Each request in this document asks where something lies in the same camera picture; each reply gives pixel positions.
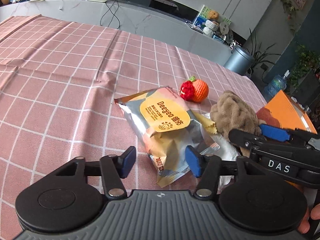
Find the person hand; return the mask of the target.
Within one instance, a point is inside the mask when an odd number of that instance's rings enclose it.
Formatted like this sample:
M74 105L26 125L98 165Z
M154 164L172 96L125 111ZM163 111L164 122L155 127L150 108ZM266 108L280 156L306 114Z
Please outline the person hand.
M319 220L320 204L317 204L315 207L313 207L311 211L307 209L307 212L298 227L298 231L301 234L306 234L310 230L309 218L311 218L312 220Z

